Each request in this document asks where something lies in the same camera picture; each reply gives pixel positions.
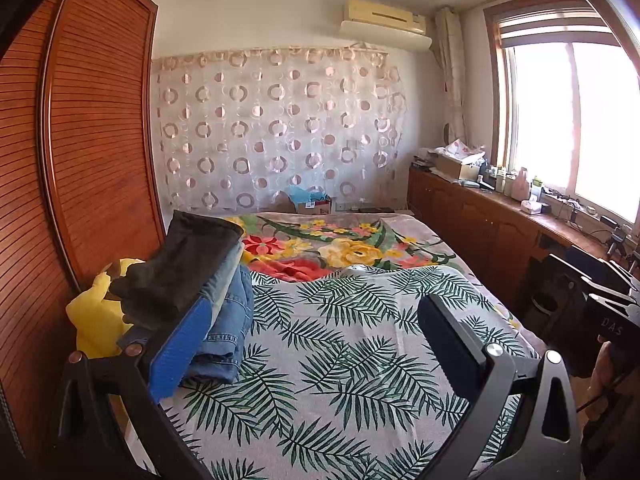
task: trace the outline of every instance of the cardboard box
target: cardboard box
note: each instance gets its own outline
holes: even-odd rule
[[[331,203],[331,199],[301,202],[296,204],[296,213],[299,215],[328,215],[331,212]]]
[[[451,178],[460,180],[477,180],[480,172],[479,166],[466,166],[453,158],[442,155],[438,155],[436,158],[436,169]]]

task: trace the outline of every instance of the window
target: window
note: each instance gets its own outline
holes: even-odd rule
[[[506,110],[494,136],[494,149],[502,146],[495,162],[527,168],[638,234],[638,74],[584,2],[532,2],[492,15],[497,102]]]

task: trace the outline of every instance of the bed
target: bed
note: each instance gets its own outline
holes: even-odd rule
[[[229,218],[255,312],[239,381],[183,381],[161,405],[217,479],[413,479],[466,409],[417,325],[436,293],[483,342],[543,349],[427,226],[398,214]],[[476,465],[495,457],[506,403]],[[151,460],[131,426],[140,467]]]

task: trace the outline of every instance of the bottle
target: bottle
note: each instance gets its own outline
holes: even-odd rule
[[[542,195],[542,181],[538,178],[538,176],[535,176],[531,183],[531,194],[535,195],[538,202],[541,202],[540,196]]]
[[[504,194],[506,196],[511,196],[511,193],[513,192],[513,183],[515,181],[516,181],[516,177],[515,177],[515,175],[512,175],[511,173],[508,173],[504,177]]]
[[[496,177],[495,177],[495,190],[498,193],[504,193],[504,178],[505,178],[504,168],[498,168],[498,173],[496,174]]]
[[[531,184],[527,180],[527,168],[520,168],[520,173],[513,183],[511,197],[518,202],[528,200],[531,196]]]

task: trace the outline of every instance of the pink bottle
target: pink bottle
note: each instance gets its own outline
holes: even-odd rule
[[[522,202],[523,200],[529,200],[530,196],[531,185],[527,180],[527,168],[520,168],[520,173],[518,173],[516,181],[513,183],[511,197],[518,202]]]

